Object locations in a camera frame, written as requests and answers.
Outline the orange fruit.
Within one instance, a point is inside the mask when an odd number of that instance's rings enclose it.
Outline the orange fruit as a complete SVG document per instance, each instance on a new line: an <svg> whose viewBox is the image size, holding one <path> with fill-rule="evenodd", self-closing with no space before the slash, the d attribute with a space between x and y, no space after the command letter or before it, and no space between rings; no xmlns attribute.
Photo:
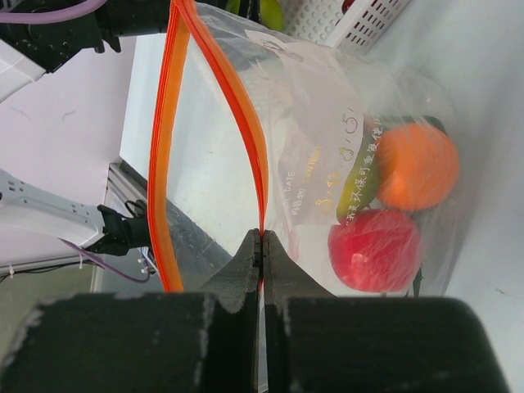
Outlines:
<svg viewBox="0 0 524 393"><path fill-rule="evenodd" d="M451 139L429 124L408 123L387 130L378 144L378 200L399 210L424 210L451 193L460 173Z"/></svg>

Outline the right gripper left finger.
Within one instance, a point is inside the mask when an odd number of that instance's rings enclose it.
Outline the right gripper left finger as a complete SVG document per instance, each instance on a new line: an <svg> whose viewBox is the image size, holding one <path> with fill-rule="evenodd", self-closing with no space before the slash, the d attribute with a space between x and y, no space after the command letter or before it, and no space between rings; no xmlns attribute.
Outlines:
<svg viewBox="0 0 524 393"><path fill-rule="evenodd" d="M201 288L40 301L1 362L4 392L254 392L261 236Z"/></svg>

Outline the yellow green pear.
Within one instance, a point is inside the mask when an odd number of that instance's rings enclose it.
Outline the yellow green pear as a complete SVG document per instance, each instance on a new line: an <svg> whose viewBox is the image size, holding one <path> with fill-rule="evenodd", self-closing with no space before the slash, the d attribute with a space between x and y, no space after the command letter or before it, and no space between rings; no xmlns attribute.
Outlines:
<svg viewBox="0 0 524 393"><path fill-rule="evenodd" d="M282 8L277 0L228 0L225 10L271 30L282 32L284 27Z"/></svg>

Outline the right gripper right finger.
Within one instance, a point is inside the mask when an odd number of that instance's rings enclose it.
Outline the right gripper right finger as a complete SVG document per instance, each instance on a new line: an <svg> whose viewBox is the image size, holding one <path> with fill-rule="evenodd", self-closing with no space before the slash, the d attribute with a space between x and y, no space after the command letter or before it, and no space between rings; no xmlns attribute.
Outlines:
<svg viewBox="0 0 524 393"><path fill-rule="evenodd" d="M272 392L506 392L485 330L445 297L337 297L262 240Z"/></svg>

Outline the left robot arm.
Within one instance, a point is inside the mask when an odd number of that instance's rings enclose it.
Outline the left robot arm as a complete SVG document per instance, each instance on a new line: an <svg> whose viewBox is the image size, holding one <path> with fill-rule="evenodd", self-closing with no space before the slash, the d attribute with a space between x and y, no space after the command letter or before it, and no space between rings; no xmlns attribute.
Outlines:
<svg viewBox="0 0 524 393"><path fill-rule="evenodd" d="M120 38L164 33L168 1L3 1L1 3L1 98L61 68L84 49L120 52ZM126 201L127 215L84 205L1 172L1 221L60 239L106 269L102 255L147 250L147 282L155 268L145 201Z"/></svg>

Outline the clear zip bag orange zipper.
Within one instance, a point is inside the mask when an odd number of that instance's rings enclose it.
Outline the clear zip bag orange zipper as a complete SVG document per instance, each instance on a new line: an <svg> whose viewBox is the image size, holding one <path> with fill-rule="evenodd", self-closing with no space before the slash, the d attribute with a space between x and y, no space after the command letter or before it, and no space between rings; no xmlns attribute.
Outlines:
<svg viewBox="0 0 524 393"><path fill-rule="evenodd" d="M333 295L442 295L453 270L459 176L441 204L415 216L422 267L407 291L352 290L329 259L328 234L365 119L405 116L437 119L455 145L449 101L421 74L207 4L171 2L147 180L163 288L185 291L166 218L170 201L232 257L250 230L276 233L288 256Z"/></svg>

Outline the large red apple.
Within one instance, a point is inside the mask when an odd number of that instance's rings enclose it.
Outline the large red apple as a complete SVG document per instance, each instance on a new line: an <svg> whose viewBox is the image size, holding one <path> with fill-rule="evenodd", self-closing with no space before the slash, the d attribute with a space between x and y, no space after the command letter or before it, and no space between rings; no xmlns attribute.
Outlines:
<svg viewBox="0 0 524 393"><path fill-rule="evenodd" d="M362 292L403 291L422 263L418 227L398 210L363 210L333 225L327 248L335 275Z"/></svg>

